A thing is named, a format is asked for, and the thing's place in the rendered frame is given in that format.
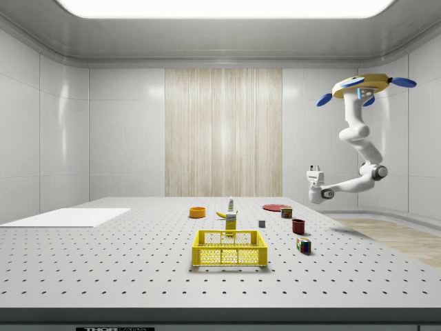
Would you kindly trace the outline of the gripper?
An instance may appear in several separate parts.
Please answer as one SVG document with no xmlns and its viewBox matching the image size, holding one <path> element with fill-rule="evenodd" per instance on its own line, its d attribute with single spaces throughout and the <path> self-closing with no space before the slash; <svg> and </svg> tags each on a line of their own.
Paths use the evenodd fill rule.
<svg viewBox="0 0 441 331">
<path fill-rule="evenodd" d="M 324 172 L 320 170 L 318 165 L 311 165 L 307 171 L 307 179 L 312 183 L 324 183 Z"/>
</svg>

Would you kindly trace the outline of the drone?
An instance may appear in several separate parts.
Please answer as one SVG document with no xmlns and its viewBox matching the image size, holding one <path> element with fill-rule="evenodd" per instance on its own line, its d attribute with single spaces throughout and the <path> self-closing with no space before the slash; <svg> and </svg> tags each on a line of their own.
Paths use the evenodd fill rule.
<svg viewBox="0 0 441 331">
<path fill-rule="evenodd" d="M 392 83 L 397 86 L 405 88 L 414 88 L 417 83 L 411 79 L 404 77 L 388 77 L 386 74 L 364 74 L 356 77 L 349 77 L 344 81 L 338 82 L 332 89 L 331 93 L 323 95 L 316 102 L 316 106 L 323 106 L 332 97 L 339 99 L 343 98 L 343 92 L 351 88 L 357 88 L 358 98 L 369 96 L 370 99 L 366 101 L 363 106 L 370 106 L 374 101 L 374 93 L 380 92 L 387 88 Z"/>
</svg>

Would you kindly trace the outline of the yellow basket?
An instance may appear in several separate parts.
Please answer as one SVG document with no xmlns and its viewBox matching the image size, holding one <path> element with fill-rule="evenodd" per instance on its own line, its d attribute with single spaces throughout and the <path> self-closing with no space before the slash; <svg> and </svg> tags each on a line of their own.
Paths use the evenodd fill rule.
<svg viewBox="0 0 441 331">
<path fill-rule="evenodd" d="M 198 230 L 192 265 L 267 265 L 267 244 L 257 230 Z"/>
</svg>

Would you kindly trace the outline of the white board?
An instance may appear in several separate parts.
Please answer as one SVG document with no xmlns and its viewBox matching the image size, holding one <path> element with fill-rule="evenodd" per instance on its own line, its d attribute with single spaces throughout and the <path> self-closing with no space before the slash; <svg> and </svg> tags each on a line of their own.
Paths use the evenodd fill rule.
<svg viewBox="0 0 441 331">
<path fill-rule="evenodd" d="M 1 228 L 94 228 L 118 217 L 130 208 L 61 208 L 17 221 Z"/>
</svg>

